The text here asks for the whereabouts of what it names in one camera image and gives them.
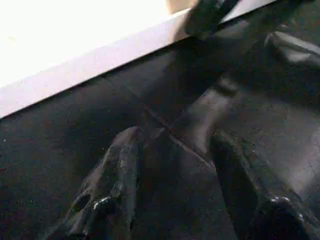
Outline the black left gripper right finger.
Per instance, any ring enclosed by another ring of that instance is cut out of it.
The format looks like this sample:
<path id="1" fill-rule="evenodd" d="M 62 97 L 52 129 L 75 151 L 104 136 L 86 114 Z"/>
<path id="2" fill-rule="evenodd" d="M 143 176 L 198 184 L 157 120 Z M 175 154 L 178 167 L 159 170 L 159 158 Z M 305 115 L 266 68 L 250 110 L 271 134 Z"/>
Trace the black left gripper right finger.
<path id="1" fill-rule="evenodd" d="M 240 240 L 311 240 L 313 213 L 242 137 L 216 130 L 211 156 Z"/>

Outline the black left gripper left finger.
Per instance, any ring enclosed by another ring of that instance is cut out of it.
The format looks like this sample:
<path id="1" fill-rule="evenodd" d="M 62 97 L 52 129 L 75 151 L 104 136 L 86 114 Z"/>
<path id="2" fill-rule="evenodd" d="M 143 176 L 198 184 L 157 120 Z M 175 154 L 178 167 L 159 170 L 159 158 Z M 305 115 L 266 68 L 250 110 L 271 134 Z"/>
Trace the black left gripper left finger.
<path id="1" fill-rule="evenodd" d="M 82 182 L 49 240 L 129 240 L 135 220 L 144 133 L 132 126 L 118 133 Z"/>

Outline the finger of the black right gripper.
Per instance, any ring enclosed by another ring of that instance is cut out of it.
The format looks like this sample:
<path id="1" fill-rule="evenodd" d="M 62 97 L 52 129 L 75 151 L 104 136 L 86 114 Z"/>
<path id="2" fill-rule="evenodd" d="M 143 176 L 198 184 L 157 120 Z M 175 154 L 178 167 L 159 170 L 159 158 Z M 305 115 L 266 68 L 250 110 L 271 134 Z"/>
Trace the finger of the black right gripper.
<path id="1" fill-rule="evenodd" d="M 238 3 L 238 0 L 199 0 L 188 14 L 184 32 L 188 36 L 207 40 L 238 22 L 237 19 L 222 21 Z"/>

